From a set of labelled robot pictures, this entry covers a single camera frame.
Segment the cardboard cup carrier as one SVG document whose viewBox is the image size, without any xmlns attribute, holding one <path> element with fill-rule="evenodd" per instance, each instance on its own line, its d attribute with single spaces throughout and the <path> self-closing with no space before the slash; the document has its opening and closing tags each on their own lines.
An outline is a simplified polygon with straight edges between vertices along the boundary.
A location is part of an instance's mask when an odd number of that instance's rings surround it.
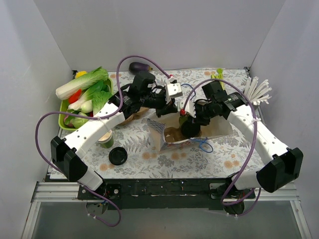
<svg viewBox="0 0 319 239">
<path fill-rule="evenodd" d="M 141 107 L 138 112 L 132 114 L 130 117 L 128 117 L 124 122 L 120 123 L 119 125 L 126 125 L 126 124 L 130 123 L 132 120 L 137 120 L 137 119 L 139 119 L 139 118 L 142 117 L 148 110 L 149 110 L 149 108 Z"/>
<path fill-rule="evenodd" d="M 186 139 L 186 137 L 182 135 L 180 128 L 175 128 L 175 127 L 165 128 L 164 138 L 165 138 L 165 141 L 169 143 L 179 142 Z"/>
</svg>

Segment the checkered paper takeout bag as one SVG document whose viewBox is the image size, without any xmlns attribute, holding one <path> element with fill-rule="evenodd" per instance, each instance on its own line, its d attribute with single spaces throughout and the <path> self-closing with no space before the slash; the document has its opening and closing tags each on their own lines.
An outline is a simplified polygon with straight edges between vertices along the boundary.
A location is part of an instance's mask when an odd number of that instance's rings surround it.
<svg viewBox="0 0 319 239">
<path fill-rule="evenodd" d="M 184 97 L 177 103 L 177 112 L 161 118 L 156 114 L 147 119 L 151 137 L 158 151 L 198 142 L 208 144 L 209 139 L 228 136 L 232 126 L 223 117 L 228 100 L 225 88 L 219 82 L 202 87 L 205 99 L 192 102 Z"/>
</svg>

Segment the green paper coffee cup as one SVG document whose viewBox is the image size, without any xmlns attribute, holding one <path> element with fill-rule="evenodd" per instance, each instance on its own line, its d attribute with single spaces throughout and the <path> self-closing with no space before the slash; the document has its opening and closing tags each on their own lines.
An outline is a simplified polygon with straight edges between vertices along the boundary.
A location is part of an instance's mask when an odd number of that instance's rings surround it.
<svg viewBox="0 0 319 239">
<path fill-rule="evenodd" d="M 187 121 L 188 116 L 184 115 L 184 116 L 180 116 L 178 119 L 179 122 L 179 127 L 182 127 L 182 125 Z"/>
</svg>

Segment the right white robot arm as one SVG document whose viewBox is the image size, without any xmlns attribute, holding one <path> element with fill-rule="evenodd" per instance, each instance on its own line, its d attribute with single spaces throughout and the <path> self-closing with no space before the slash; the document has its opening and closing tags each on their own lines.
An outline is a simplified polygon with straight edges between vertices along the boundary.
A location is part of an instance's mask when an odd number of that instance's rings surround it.
<svg viewBox="0 0 319 239">
<path fill-rule="evenodd" d="M 221 86 L 221 80 L 205 80 L 199 84 L 206 100 L 193 103 L 186 99 L 180 109 L 182 115 L 188 115 L 192 128 L 208 125 L 216 117 L 224 117 L 244 135 L 251 143 L 251 150 L 256 151 L 264 166 L 255 171 L 240 171 L 229 177 L 225 193 L 231 198 L 239 197 L 244 189 L 262 188 L 273 193 L 286 184 L 296 180 L 300 175 L 303 153 L 299 148 L 290 148 L 267 127 L 257 120 L 252 103 L 237 89 L 227 94 Z"/>
</svg>

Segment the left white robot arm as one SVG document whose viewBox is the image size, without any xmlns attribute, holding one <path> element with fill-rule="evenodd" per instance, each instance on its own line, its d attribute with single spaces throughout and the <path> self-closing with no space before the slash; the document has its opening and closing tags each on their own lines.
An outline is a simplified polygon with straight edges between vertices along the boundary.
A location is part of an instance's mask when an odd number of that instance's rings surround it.
<svg viewBox="0 0 319 239">
<path fill-rule="evenodd" d="M 174 98 L 182 96 L 180 83 L 169 76 L 164 86 L 155 85 L 155 76 L 139 72 L 131 84 L 120 88 L 94 115 L 94 119 L 67 135 L 51 141 L 53 163 L 70 182 L 78 182 L 89 189 L 95 199 L 105 196 L 103 178 L 89 168 L 83 157 L 102 136 L 137 113 L 141 107 L 155 109 L 160 115 L 175 113 Z"/>
</svg>

